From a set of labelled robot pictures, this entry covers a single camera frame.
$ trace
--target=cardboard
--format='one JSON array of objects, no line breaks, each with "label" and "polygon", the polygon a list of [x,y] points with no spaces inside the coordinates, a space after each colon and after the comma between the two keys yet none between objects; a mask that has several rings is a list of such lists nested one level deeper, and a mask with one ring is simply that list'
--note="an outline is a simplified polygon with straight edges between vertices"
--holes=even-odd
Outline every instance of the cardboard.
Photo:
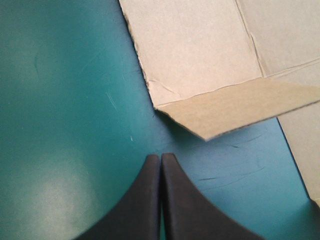
[{"label": "cardboard", "polygon": [[[281,81],[320,86],[320,63],[311,64]],[[320,103],[278,117],[309,196],[320,205]]]},{"label": "cardboard", "polygon": [[[318,199],[319,155],[308,152],[319,148],[314,111],[320,103],[290,111],[320,99],[320,1],[120,4],[156,109],[205,140],[287,113],[279,120],[310,196]],[[296,127],[307,120],[310,129]]]}]

